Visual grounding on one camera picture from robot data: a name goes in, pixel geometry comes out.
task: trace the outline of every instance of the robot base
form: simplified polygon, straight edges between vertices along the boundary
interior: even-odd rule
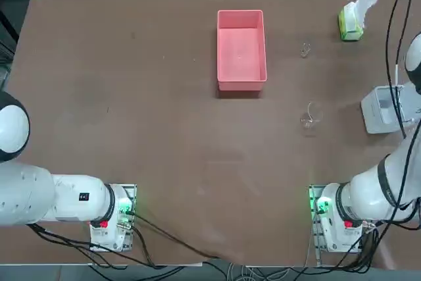
[[[313,232],[318,236],[323,234],[323,242],[315,240],[317,249],[329,252],[349,251],[349,248],[361,237],[362,225],[354,227],[345,227],[345,223],[340,217],[336,208],[336,191],[339,184],[328,184],[321,191],[322,186],[310,187],[310,201],[313,221]],[[358,245],[350,251],[350,253],[358,253],[360,251]]]
[[[107,223],[101,223],[101,227],[89,225],[91,243],[96,243],[114,251],[129,251],[133,246],[134,222],[132,215],[126,211],[134,211],[136,206],[135,184],[110,184],[115,195],[114,211]],[[106,251],[102,248],[91,247],[93,251]]]

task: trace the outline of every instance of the floor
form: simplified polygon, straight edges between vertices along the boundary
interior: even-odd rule
[[[228,269],[228,264],[224,261],[213,261],[218,265],[224,272]],[[274,271],[273,268],[262,268],[263,273],[269,274]],[[309,272],[318,272],[319,270],[311,269]],[[165,270],[159,273],[154,272],[150,268],[144,268],[139,266],[130,266],[123,271],[106,270],[101,271],[107,278],[112,281],[123,281],[123,280],[136,280],[139,278],[145,278],[148,276],[156,275],[165,272]],[[234,271],[234,280],[240,276],[241,267],[236,266]],[[283,280],[292,281],[296,277],[296,273],[290,272]],[[300,281],[305,280],[324,280],[324,281],[413,281],[419,280],[421,272],[416,271],[384,271],[378,269],[372,269],[366,274],[349,274],[344,272],[333,272],[324,274],[321,276],[300,276]],[[20,280],[43,280],[43,281],[102,281],[104,280],[98,274],[95,274],[90,268],[83,266],[4,266],[0,267],[0,281],[20,281]],[[226,278],[221,272],[214,268],[204,265],[203,267],[190,267],[183,271],[167,278],[172,281],[189,281],[189,280],[215,280],[224,281]]]
[[[12,25],[19,32],[26,14],[29,0],[0,0],[0,6],[3,12],[11,21]],[[0,40],[14,49],[16,43],[8,35],[3,27],[0,27]],[[223,271],[227,271],[228,263],[225,261],[213,261],[214,264],[218,265]],[[264,268],[262,269],[265,273],[270,273],[274,269]],[[240,275],[241,268],[237,266],[235,268],[234,278]],[[136,278],[144,278],[152,276],[153,270],[140,266],[131,266],[124,271],[105,270],[101,271],[110,280],[135,280]],[[296,277],[296,273],[290,272],[285,278],[285,281],[293,280]],[[421,277],[421,271],[384,271],[378,269],[372,269],[367,274],[356,275],[356,274],[345,274],[342,272],[333,272],[331,274],[325,274],[322,276],[301,276],[300,280],[340,280],[344,281],[369,281],[369,280],[419,280]],[[104,280],[98,274],[95,274],[87,266],[57,266],[57,265],[38,265],[38,266],[0,266],[0,281],[8,280],[43,280],[43,281],[78,281],[78,280]],[[178,274],[168,278],[167,280],[225,280],[225,276],[221,272],[214,268],[204,265],[203,267],[190,267],[186,268]]]

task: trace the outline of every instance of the black cable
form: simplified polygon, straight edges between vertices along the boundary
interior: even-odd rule
[[[174,269],[171,273],[169,273],[168,275],[165,276],[161,276],[160,278],[154,279],[153,281],[159,281],[159,280],[163,280],[165,278],[168,278],[169,276],[174,276],[176,273],[180,272],[181,270],[183,270],[185,267],[179,267],[177,269]]]
[[[396,118],[398,120],[399,123],[399,127],[401,129],[401,133],[403,138],[407,137],[407,134],[405,133],[405,129],[403,128],[403,122],[402,122],[402,118],[401,118],[401,110],[398,109],[398,100],[395,99],[395,96],[393,94],[393,87],[392,87],[392,79],[391,79],[391,75],[390,75],[390,67],[389,67],[389,35],[390,35],[390,28],[392,25],[392,21],[393,21],[393,15],[395,14],[395,10],[396,10],[396,6],[399,0],[395,0],[395,3],[393,4],[393,8],[392,8],[392,12],[390,14],[390,19],[389,19],[389,24],[387,26],[387,33],[386,33],[386,50],[385,50],[385,58],[386,58],[386,74],[387,74],[387,82],[389,83],[389,91],[390,91],[390,96],[392,99],[392,103],[393,103],[393,108],[395,110],[395,114],[396,114]]]
[[[126,212],[126,214],[133,215],[133,216],[137,217],[138,219],[140,219],[143,222],[147,223],[148,225],[152,226],[155,230],[158,230],[159,232],[161,232],[162,234],[164,234],[166,237],[170,238],[174,242],[177,242],[180,245],[183,245],[184,247],[194,251],[195,253],[199,254],[200,256],[204,256],[204,257],[207,257],[207,258],[210,258],[210,259],[219,259],[219,257],[217,257],[217,256],[209,255],[207,253],[204,253],[203,251],[200,251],[200,250],[194,248],[193,246],[190,246],[188,243],[183,242],[182,240],[180,240],[177,237],[171,235],[170,233],[166,232],[162,228],[159,228],[157,225],[155,225],[152,222],[150,222],[149,220],[147,220],[146,218],[143,218],[143,217],[141,217],[140,215],[138,215],[134,212],[129,211],[129,212]]]
[[[305,273],[305,271],[308,269],[307,267],[305,267],[304,269],[302,269],[301,271],[299,271],[299,273],[298,273],[298,275],[294,278],[294,281],[296,281],[299,277],[300,277],[300,275],[302,275],[302,274],[306,274],[306,275],[309,275],[309,276],[312,276],[312,275],[317,275],[317,274],[326,274],[326,273],[330,273],[330,272],[332,272],[332,271],[335,271],[335,270],[342,270],[339,266],[341,265],[341,263],[345,260],[345,258],[350,254],[350,252],[351,252],[351,250],[353,250],[353,248],[361,241],[361,239],[364,237],[364,234],[363,235],[361,235],[352,245],[351,245],[351,247],[348,249],[348,251],[344,254],[344,256],[342,257],[342,259],[340,260],[340,262],[338,262],[337,264],[336,264],[336,266],[334,266],[334,267],[332,267],[332,268],[326,268],[326,269],[328,269],[328,271],[323,271],[323,272],[315,272],[315,273]]]
[[[408,174],[408,169],[409,169],[410,156],[411,156],[411,153],[412,153],[412,149],[414,147],[414,144],[415,144],[416,137],[417,137],[417,135],[418,135],[418,133],[420,131],[420,127],[421,127],[421,120],[420,120],[420,122],[418,122],[418,124],[416,126],[416,129],[414,131],[414,135],[413,135],[413,137],[412,137],[412,139],[410,141],[410,144],[409,144],[407,157],[405,159],[405,167],[404,167],[403,176],[402,176],[401,188],[399,190],[399,195],[398,195],[398,199],[397,199],[397,202],[396,202],[396,206],[393,209],[393,212],[392,212],[392,215],[391,215],[390,219],[386,223],[385,229],[383,230],[382,234],[380,235],[380,237],[378,238],[377,242],[373,246],[373,251],[369,254],[369,256],[366,256],[364,258],[365,261],[367,261],[367,260],[372,261],[372,258],[374,256],[374,253],[376,252],[376,250],[377,250],[380,242],[382,241],[382,239],[385,236],[386,232],[389,230],[390,226],[393,224],[393,219],[395,218],[395,215],[396,215],[396,213],[397,213],[397,211],[399,209],[399,206],[400,206],[400,203],[401,203],[401,200],[402,200],[403,190],[405,188],[405,182],[407,181],[407,174]]]
[[[143,263],[140,260],[137,260],[136,258],[133,258],[131,256],[127,256],[127,255],[124,255],[122,253],[119,253],[119,252],[117,252],[117,251],[115,251],[113,249],[104,247],[102,245],[99,245],[99,244],[96,244],[96,243],[91,243],[91,242],[83,242],[83,241],[79,241],[79,240],[73,240],[73,239],[66,238],[64,236],[58,235],[58,234],[54,234],[52,232],[48,232],[48,231],[46,231],[46,229],[44,229],[43,227],[41,227],[39,225],[37,225],[37,227],[38,227],[38,231],[37,232],[39,232],[40,234],[51,236],[51,237],[54,237],[56,239],[60,239],[60,240],[62,240],[64,242],[76,243],[76,244],[80,244],[80,245],[87,245],[87,246],[90,246],[90,247],[96,247],[96,248],[104,249],[104,250],[109,251],[110,253],[114,253],[115,255],[118,255],[119,257],[122,257],[122,258],[125,258],[125,259],[128,259],[128,260],[131,260],[131,261],[133,261],[135,263],[139,263],[139,264],[141,264],[143,266],[146,266],[146,267],[150,267],[147,263]]]
[[[104,274],[100,273],[97,269],[93,268],[92,266],[88,266],[90,269],[92,269],[93,271],[95,271],[96,274],[99,274],[100,276],[102,276],[105,280],[108,281],[114,281],[113,279],[109,278],[108,276],[105,276]]]
[[[219,271],[219,272],[221,272],[223,275],[224,275],[224,278],[227,280],[228,279],[228,277],[227,277],[227,275],[226,275],[226,273],[220,268],[220,267],[218,267],[218,266],[216,266],[216,265],[214,265],[213,263],[210,263],[210,262],[208,262],[208,261],[205,261],[204,263],[203,263],[204,265],[209,265],[209,266],[211,266],[211,267],[214,267],[217,271]]]
[[[273,276],[275,276],[275,275],[277,275],[277,274],[279,274],[281,272],[285,272],[286,273],[286,271],[288,269],[289,268],[283,268],[282,270],[277,270],[277,271],[271,272],[270,274],[264,274],[263,271],[261,271],[260,268],[256,268],[256,270],[258,270],[260,274],[259,273],[256,273],[254,270],[253,270],[253,273],[257,274],[258,276],[260,276],[262,278],[264,278],[266,281],[269,281],[269,278],[271,278],[271,277],[273,277]]]
[[[95,252],[95,251],[93,251],[93,250],[90,250],[89,248],[86,248],[86,247],[82,247],[82,246],[77,246],[77,245],[74,245],[74,244],[72,244],[72,243],[70,243],[70,242],[58,242],[57,240],[52,240],[51,238],[47,238],[47,237],[45,237],[45,236],[42,236],[41,235],[41,233],[40,232],[38,232],[37,231],[37,229],[36,228],[33,228],[31,225],[35,225],[35,224],[30,224],[29,225],[29,227],[35,232],[35,234],[37,234],[41,239],[43,239],[43,240],[46,240],[47,242],[51,242],[51,243],[55,243],[55,244],[58,244],[58,245],[63,245],[63,246],[66,246],[66,247],[72,247],[72,248],[74,248],[74,249],[76,249],[76,250],[78,250],[82,255],[84,255],[85,257],[87,257],[88,259],[90,259],[95,265],[97,265],[97,266],[99,266],[99,267],[101,267],[101,268],[113,268],[113,269],[115,269],[115,270],[125,270],[125,269],[127,269],[127,266],[125,266],[125,267],[116,267],[116,266],[114,266],[114,265],[112,265],[111,263],[109,263],[105,258],[104,258],[104,256],[102,256],[101,254],[99,254],[99,253],[97,253],[97,252]],[[106,266],[104,267],[101,263],[98,263],[95,259],[93,259],[91,256],[89,256],[88,254],[86,254],[86,253],[84,253],[81,249],[83,249],[83,250],[86,250],[86,251],[88,251],[88,252],[90,252],[90,253],[92,253],[92,254],[94,254],[94,255],[96,255],[96,256],[98,256],[99,258],[101,258],[101,260],[102,261],[104,261],[104,263],[106,264]]]
[[[154,262],[152,261],[151,255],[149,254],[149,252],[147,250],[145,238],[143,238],[143,235],[141,234],[141,232],[135,226],[132,227],[132,230],[136,233],[136,235],[140,239],[140,242],[142,244],[143,253],[144,253],[145,257],[146,257],[147,263],[152,268],[157,269],[157,270],[166,268],[166,266],[160,266],[160,267],[158,267],[156,264],[154,264]]]
[[[405,35],[405,30],[407,29],[407,23],[408,23],[409,11],[410,11],[411,5],[412,5],[412,0],[409,0],[408,1],[408,7],[407,7],[407,13],[405,15],[405,20],[403,22],[401,38],[399,39],[399,44],[397,46],[395,65],[398,65],[399,64],[399,53],[401,52],[401,46],[402,46],[403,37]],[[399,96],[398,96],[398,89],[397,89],[397,87],[395,87],[395,98],[396,98],[396,104],[397,104],[397,108],[398,108],[398,112],[399,112],[399,117],[400,117],[400,120],[402,122],[402,112],[401,112],[401,106],[400,106],[400,102],[399,102]]]

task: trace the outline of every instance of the white container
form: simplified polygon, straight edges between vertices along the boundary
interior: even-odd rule
[[[408,127],[421,118],[421,95],[417,94],[415,86],[410,82],[399,85],[398,88],[403,126]],[[389,86],[375,87],[361,101],[361,109],[368,133],[392,133],[400,130]]]

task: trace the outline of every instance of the green object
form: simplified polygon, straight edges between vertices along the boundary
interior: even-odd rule
[[[342,41],[358,41],[364,34],[364,29],[358,24],[355,17],[354,6],[354,3],[349,3],[339,13],[339,34]]]

